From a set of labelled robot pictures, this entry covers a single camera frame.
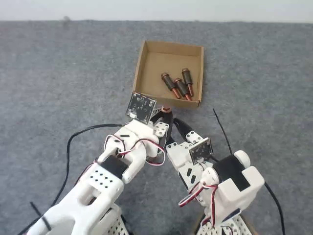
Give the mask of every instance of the cardboard box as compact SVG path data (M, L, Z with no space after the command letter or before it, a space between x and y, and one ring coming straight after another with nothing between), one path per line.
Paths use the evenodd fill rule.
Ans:
M158 104L196 108L202 96L204 48L167 42L144 41L136 67L133 91L155 99ZM188 68L193 81L192 101L175 98L161 79L167 72L172 80Z

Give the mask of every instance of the copper cylinder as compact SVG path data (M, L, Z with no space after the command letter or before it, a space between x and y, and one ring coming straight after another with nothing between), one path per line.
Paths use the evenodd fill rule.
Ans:
M181 95L183 97L185 97L187 100L191 100L191 98L188 94L188 90L187 90L185 84L182 82L182 80L180 78L176 78L174 83L177 86L177 88L179 89L179 92L181 93Z
M188 86L190 96L194 96L194 91L192 89L192 79L191 79L189 69L187 68L182 69L181 74L182 74L182 77L184 78L185 84Z
M180 99L180 94L178 92L178 90L175 87L175 84L173 83L170 75L168 75L168 73L164 72L161 74L161 78L163 80L163 82L165 83L165 85L167 86L167 88L173 92L173 94L176 96L177 99Z

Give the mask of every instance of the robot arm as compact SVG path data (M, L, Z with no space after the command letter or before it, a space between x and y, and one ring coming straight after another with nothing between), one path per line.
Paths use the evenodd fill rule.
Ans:
M107 138L104 152L75 187L44 214L52 227L49 234L107 234L112 225L110 220L121 214L114 202L122 193L124 184L143 168L147 157L157 156L159 138L166 135L168 126L163 122L152 126L133 119ZM47 232L40 219L27 235L45 235Z
M259 171L250 166L249 156L240 150L212 164L208 162L213 154L209 139L202 138L177 118L174 124L185 142L171 143L166 150L189 196L196 195L213 227L239 215L264 184ZM188 200L182 200L179 205L185 205L184 202Z

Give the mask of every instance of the gray carpet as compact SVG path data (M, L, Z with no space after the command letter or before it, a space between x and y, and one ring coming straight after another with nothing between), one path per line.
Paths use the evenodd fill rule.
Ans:
M277 194L287 234L311 235L312 24L93 21L0 23L0 234L16 234L36 217L29 201L42 212L51 204L65 177L72 133L128 121L144 39L204 46L202 103L194 111L175 109L176 116L210 136L222 158L228 149L216 108L232 148L250 155ZM115 130L73 140L63 196ZM178 207L185 194L167 160L144 167L118 203L137 235L185 235L201 212L196 202ZM244 215L260 234L281 234L265 188Z

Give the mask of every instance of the white wall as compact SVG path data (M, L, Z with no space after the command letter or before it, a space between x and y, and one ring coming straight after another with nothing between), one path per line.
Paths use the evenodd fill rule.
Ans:
M0 0L0 20L313 23L313 0Z

